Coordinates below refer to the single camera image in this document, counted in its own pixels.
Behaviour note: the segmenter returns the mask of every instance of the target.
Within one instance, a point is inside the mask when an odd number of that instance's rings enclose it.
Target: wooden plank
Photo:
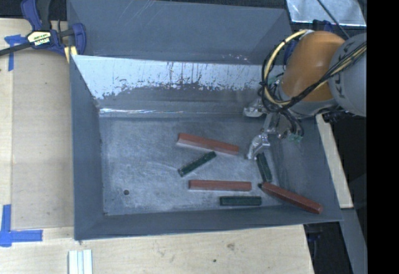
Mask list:
[[[339,156],[337,143],[335,142],[331,125],[324,121],[322,115],[316,116],[316,122],[323,142],[331,177],[334,182],[339,206],[341,209],[353,208],[352,196],[350,195],[347,178],[345,177],[344,168],[342,167],[341,158]]]
[[[73,225],[69,66],[47,50],[14,60],[11,226]]]
[[[301,225],[82,242],[60,239],[66,232],[0,248],[1,273],[65,274],[68,251],[87,249],[95,274],[314,273]]]

